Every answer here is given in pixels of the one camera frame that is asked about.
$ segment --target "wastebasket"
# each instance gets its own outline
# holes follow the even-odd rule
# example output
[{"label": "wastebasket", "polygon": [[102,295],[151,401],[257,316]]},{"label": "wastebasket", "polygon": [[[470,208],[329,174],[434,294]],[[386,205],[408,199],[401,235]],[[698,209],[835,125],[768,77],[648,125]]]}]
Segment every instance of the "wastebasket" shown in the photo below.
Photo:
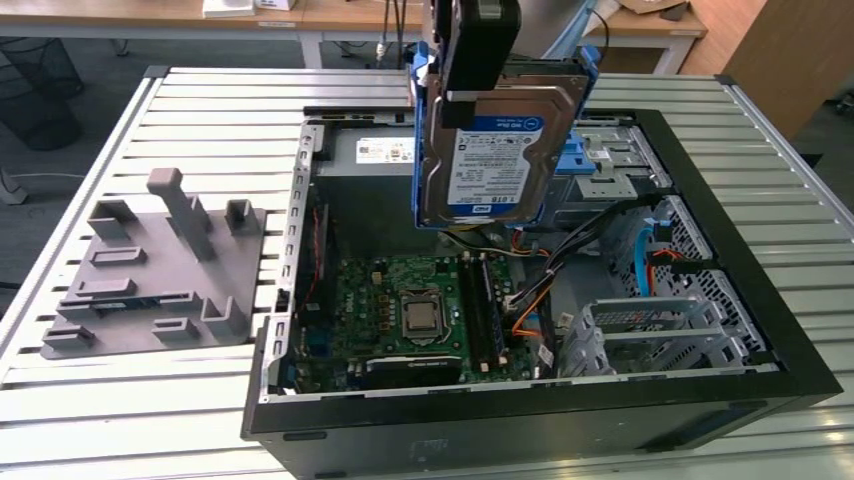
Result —
[{"label": "wastebasket", "polygon": [[59,38],[0,37],[0,52],[34,85],[61,98],[83,91],[83,81]]},{"label": "wastebasket", "polygon": [[0,67],[0,122],[34,150],[55,150],[83,133],[57,91],[30,81],[14,65]]}]

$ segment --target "motherboard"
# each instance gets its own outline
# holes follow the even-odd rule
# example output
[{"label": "motherboard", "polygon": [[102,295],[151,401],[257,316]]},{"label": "motherboard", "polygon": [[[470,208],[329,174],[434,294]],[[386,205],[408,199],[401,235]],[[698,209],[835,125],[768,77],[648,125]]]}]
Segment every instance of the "motherboard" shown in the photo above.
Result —
[{"label": "motherboard", "polygon": [[342,260],[333,322],[305,333],[316,388],[390,388],[432,375],[461,384],[529,379],[525,345],[504,342],[512,287],[505,257]]}]

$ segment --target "wooden desk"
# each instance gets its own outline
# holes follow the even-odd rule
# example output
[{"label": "wooden desk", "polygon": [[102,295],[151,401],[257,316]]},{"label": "wooden desk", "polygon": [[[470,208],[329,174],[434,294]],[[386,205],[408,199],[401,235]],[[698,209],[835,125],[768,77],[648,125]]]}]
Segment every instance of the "wooden desk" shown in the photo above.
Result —
[{"label": "wooden desk", "polygon": [[[322,68],[321,42],[377,41],[385,0],[299,0],[291,11],[259,9],[254,17],[202,18],[203,0],[0,0],[0,35],[111,39],[297,40],[307,68]],[[405,41],[422,37],[424,2],[409,2]],[[656,73],[677,73],[694,39],[697,17],[680,22],[618,11],[609,19],[612,46],[665,50]],[[396,41],[394,9],[389,41]],[[605,45],[605,31],[588,37]]]},{"label": "wooden desk", "polygon": [[[604,71],[626,72],[628,70],[620,69],[621,65],[617,64],[621,62],[634,63],[633,57],[636,57],[644,59],[641,62],[645,64],[644,73],[649,73],[650,68],[652,73],[660,75],[680,73],[694,41],[706,35],[708,29],[692,12],[686,12],[678,22],[665,20],[658,16],[658,13],[638,15],[632,10],[622,8],[608,18],[612,30],[612,47],[618,50],[609,55]],[[605,45],[605,28],[600,26],[586,37],[586,40],[602,47]]]},{"label": "wooden desk", "polygon": [[[418,0],[409,2],[405,40],[421,38],[422,7]],[[306,0],[301,29],[316,33],[316,46],[303,43],[303,52],[321,51],[320,43],[325,40],[357,40],[357,32],[376,32],[373,37],[358,40],[376,41],[384,29],[385,0]],[[610,45],[616,48],[646,48],[664,50],[658,63],[654,60],[657,74],[676,74],[689,54],[694,40],[706,35],[708,29],[697,16],[688,12],[678,22],[665,20],[658,12],[637,15],[628,9],[621,9],[609,19],[612,31]],[[394,10],[390,12],[389,41],[394,41]],[[586,41],[597,46],[605,45],[605,29],[600,27],[586,37]]]},{"label": "wooden desk", "polygon": [[203,0],[3,0],[0,34],[18,25],[262,29],[259,22],[291,22],[297,28],[306,1],[291,11],[257,10],[254,17],[202,18]]},{"label": "wooden desk", "polygon": [[[706,26],[690,11],[685,13],[682,20],[672,22],[658,16],[660,12],[638,15],[632,10],[621,8],[614,15],[608,18],[609,28],[613,36],[684,36],[700,38],[709,31]],[[592,32],[594,35],[605,35],[602,25]]]}]

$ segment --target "power supply label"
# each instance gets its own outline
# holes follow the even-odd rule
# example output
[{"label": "power supply label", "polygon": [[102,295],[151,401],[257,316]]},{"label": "power supply label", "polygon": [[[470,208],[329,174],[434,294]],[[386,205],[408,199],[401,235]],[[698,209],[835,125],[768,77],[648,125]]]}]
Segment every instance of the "power supply label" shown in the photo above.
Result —
[{"label": "power supply label", "polygon": [[365,137],[357,142],[357,163],[413,163],[413,137]]},{"label": "power supply label", "polygon": [[449,205],[458,215],[496,215],[522,197],[532,164],[525,149],[540,140],[542,117],[480,116],[457,131]]}]

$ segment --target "slatted metal surface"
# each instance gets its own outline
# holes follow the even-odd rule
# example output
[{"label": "slatted metal surface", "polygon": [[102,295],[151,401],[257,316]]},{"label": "slatted metal surface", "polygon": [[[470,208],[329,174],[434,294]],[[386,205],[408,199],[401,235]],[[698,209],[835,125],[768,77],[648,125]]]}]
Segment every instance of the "slatted metal surface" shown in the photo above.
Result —
[{"label": "slatted metal surface", "polygon": [[[824,187],[771,141],[763,119],[734,98],[706,77],[620,75],[604,76],[589,105],[664,112],[852,390],[852,225]],[[138,211],[165,211],[145,183],[151,168],[166,166],[182,169],[185,189],[209,209],[230,198],[250,198],[270,210],[259,279],[274,279],[303,106],[406,104],[405,79],[394,72],[174,68],[166,79],[145,80],[0,323],[5,478],[287,478],[266,451],[239,438],[253,345],[53,362],[39,356],[41,337],[87,248],[93,231],[83,219],[99,198],[123,198]],[[259,286],[255,306],[271,307],[274,298],[274,287]],[[261,321],[254,315],[255,325]],[[608,471],[609,478],[757,478],[777,467],[779,475],[848,478],[853,427],[854,393],[847,391],[693,452],[466,476],[582,478]]]}]

